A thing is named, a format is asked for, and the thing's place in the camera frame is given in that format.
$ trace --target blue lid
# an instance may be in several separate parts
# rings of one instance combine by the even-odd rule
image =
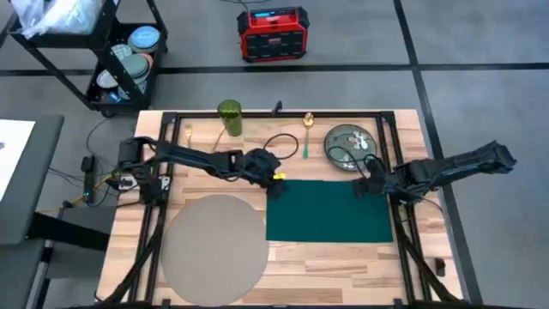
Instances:
[[[151,26],[137,28],[130,36],[131,43],[138,48],[149,48],[160,38],[160,32]]]

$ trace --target gray floor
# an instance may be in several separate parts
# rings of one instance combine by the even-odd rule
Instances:
[[[519,63],[549,61],[549,3],[545,0],[403,0],[422,64]],[[122,21],[150,20],[143,2],[122,1]],[[254,8],[301,4],[310,12],[309,53],[287,64],[404,64],[407,53],[390,0],[273,0]],[[236,4],[217,0],[158,1],[169,28],[166,67],[244,65],[238,57]],[[0,22],[8,18],[0,2]],[[89,69],[90,53],[48,51],[65,69]],[[0,49],[0,70],[41,69],[11,38]],[[549,307],[549,209],[544,184],[549,142],[549,71],[424,72],[433,116],[447,155],[493,139],[519,160],[507,176],[478,176],[454,185],[469,248],[485,303]],[[86,76],[72,78],[83,88]],[[224,99],[247,108],[416,108],[409,72],[309,72],[188,74],[159,77],[156,109],[214,108]],[[78,173],[87,153],[84,142],[101,117],[88,111],[53,77],[0,77],[0,114],[61,113],[65,126],[52,165]],[[94,134],[92,147],[114,161],[117,143],[131,135],[133,118],[108,121]],[[41,209],[57,207],[79,189],[53,176],[46,181]],[[90,218],[110,224],[112,213]],[[72,254],[70,250],[61,251]],[[87,257],[100,269],[100,257]],[[46,308],[90,304],[98,271],[74,267],[58,255],[59,276]]]

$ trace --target green glass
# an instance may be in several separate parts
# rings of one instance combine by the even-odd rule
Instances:
[[[225,130],[230,136],[242,134],[242,107],[236,100],[224,100],[217,106],[225,125]]]

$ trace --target green towel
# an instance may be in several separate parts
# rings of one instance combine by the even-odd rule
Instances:
[[[392,242],[387,197],[358,199],[350,181],[286,180],[267,201],[267,240]]]

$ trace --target wooden tabletop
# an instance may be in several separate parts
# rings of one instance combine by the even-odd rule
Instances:
[[[141,112],[136,126],[136,136],[158,138],[161,115],[162,112],[157,111]],[[425,158],[427,152],[417,112],[395,110],[395,116],[404,160]],[[190,146],[206,152],[212,151],[218,135],[223,130],[223,124],[217,118],[189,118],[184,119],[184,124],[192,127]],[[301,119],[246,118],[243,122],[242,136],[230,137],[226,133],[223,134],[216,150],[242,149],[246,152],[262,147],[267,139],[275,134],[291,133],[299,139],[300,149],[294,157],[282,162],[282,166],[277,169],[278,172],[286,173],[288,179],[356,179],[357,173],[346,173],[333,167],[323,152],[324,137],[338,124],[362,126],[379,144],[376,123],[372,118],[316,118],[310,129],[309,159],[305,160],[301,156],[305,141],[305,129]],[[385,128],[385,135],[388,137],[393,166],[395,156],[388,126]],[[182,128],[179,144],[187,147],[188,142]],[[294,143],[290,138],[281,138],[271,143],[268,150],[277,156],[284,156],[290,154],[293,148]],[[220,193],[243,199],[265,219],[266,196],[264,190],[258,186],[250,185],[243,180],[229,183],[212,178],[202,170],[176,166],[166,227],[185,205],[197,198]],[[120,203],[132,202],[137,198],[137,191],[128,192],[121,196]],[[427,198],[438,203],[436,193],[428,194]],[[440,210],[430,203],[423,202],[416,205],[416,213],[425,260],[431,267],[434,267],[434,258],[445,260],[446,277],[440,280],[451,293],[461,297],[462,291]],[[97,291],[101,299],[114,290],[133,264],[142,217],[141,205],[117,210]],[[411,259],[410,264],[414,289],[420,297],[417,270]],[[140,280],[139,300],[144,297],[148,264],[144,269]],[[158,305],[166,298],[171,299],[173,305],[189,305],[169,287],[159,265],[154,304]],[[234,305],[390,305],[395,298],[406,299],[396,242],[320,244],[270,241],[268,264],[262,278]]]

